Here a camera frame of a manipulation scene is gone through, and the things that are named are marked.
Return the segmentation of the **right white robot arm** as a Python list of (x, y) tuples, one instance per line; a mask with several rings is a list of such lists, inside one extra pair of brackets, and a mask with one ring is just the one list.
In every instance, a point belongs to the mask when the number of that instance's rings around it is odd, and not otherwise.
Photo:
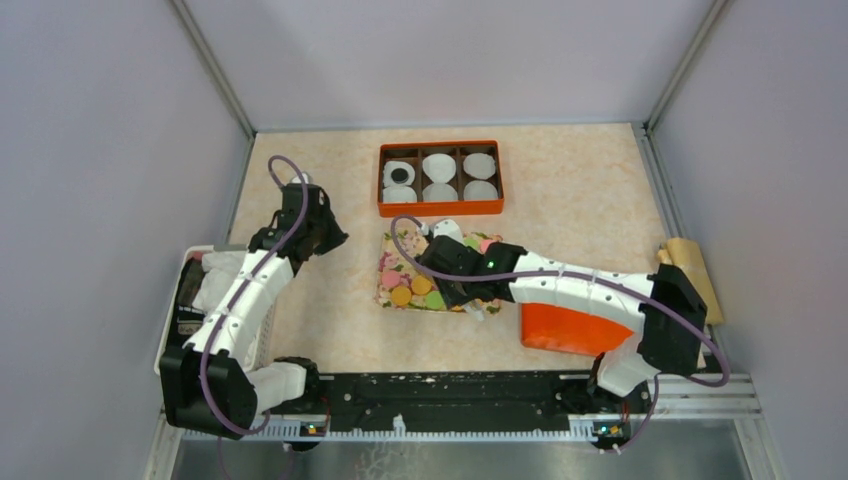
[(686, 274), (662, 264), (653, 273), (618, 273), (558, 262), (521, 246), (494, 242), (480, 252), (453, 220), (420, 229), (416, 260), (447, 293), (449, 306), (501, 300), (545, 304), (617, 324), (630, 336), (595, 362), (589, 404), (612, 412), (657, 374), (688, 377), (698, 368), (707, 306)]

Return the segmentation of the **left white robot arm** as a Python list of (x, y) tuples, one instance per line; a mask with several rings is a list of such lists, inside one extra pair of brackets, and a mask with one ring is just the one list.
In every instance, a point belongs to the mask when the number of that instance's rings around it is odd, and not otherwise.
[(282, 357), (254, 366), (246, 359), (279, 293), (302, 265), (348, 238), (323, 188), (292, 182), (281, 192), (281, 208), (251, 238), (218, 306), (196, 333), (160, 357), (164, 412), (174, 427), (240, 439), (253, 432), (259, 415), (284, 403), (302, 414), (319, 404), (313, 361)]

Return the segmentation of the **floral serving tray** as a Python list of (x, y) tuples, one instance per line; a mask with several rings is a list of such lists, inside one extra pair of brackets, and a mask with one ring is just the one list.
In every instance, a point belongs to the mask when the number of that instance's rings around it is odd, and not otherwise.
[[(482, 232), (470, 232), (464, 233), (464, 238), (471, 236), (475, 238), (479, 244), (480, 241), (486, 238), (494, 239), (496, 241), (502, 240), (500, 235), (496, 234), (486, 234)], [(398, 271), (402, 277), (402, 282), (400, 285), (404, 285), (410, 288), (410, 283), (413, 278), (416, 276), (422, 275), (417, 270), (415, 270), (410, 262), (408, 262), (402, 255), (400, 255), (398, 249), (393, 243), (392, 236), (390, 231), (386, 231), (383, 235), (383, 243), (382, 243), (382, 253), (379, 257), (378, 267), (377, 267), (377, 283), (376, 283), (376, 293), (375, 293), (375, 302), (381, 306), (382, 308), (387, 309), (395, 309), (395, 310), (415, 310), (415, 311), (424, 311), (424, 312), (437, 312), (437, 313), (465, 313), (463, 308), (460, 306), (450, 307), (446, 306), (445, 310), (435, 311), (429, 310), (425, 307), (424, 297), (413, 294), (413, 299), (411, 302), (406, 305), (404, 308), (398, 308), (392, 304), (390, 299), (391, 290), (386, 289), (380, 285), (380, 277), (383, 271), (385, 270), (395, 270)], [(398, 237), (400, 240), (400, 244), (404, 247), (407, 253), (418, 255), (424, 252), (426, 248), (426, 241), (424, 237), (418, 233), (414, 228), (413, 229), (404, 229), (400, 228), (398, 230)], [(431, 291), (439, 291), (439, 287), (433, 283), (433, 289)], [(485, 314), (488, 315), (497, 315), (502, 310), (502, 302), (500, 300), (493, 300), (491, 302), (483, 302)]]

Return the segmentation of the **metal serving tongs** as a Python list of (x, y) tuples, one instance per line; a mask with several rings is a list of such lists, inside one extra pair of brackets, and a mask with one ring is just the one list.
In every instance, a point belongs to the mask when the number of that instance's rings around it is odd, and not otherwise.
[(480, 300), (473, 299), (462, 305), (463, 310), (468, 313), (472, 318), (476, 321), (484, 321), (485, 320), (485, 309), (484, 305)]

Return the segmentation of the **orange compartment box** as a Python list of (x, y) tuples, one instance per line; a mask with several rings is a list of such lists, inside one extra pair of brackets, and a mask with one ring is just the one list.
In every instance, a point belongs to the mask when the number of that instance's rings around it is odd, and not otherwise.
[(383, 218), (496, 215), (505, 205), (495, 140), (384, 144), (377, 165), (377, 208)]

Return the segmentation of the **black cookie one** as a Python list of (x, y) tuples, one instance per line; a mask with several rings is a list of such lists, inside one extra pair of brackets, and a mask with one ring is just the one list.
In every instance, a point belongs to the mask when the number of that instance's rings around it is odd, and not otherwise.
[(395, 168), (390, 172), (389, 179), (394, 185), (406, 185), (411, 177), (405, 168)]

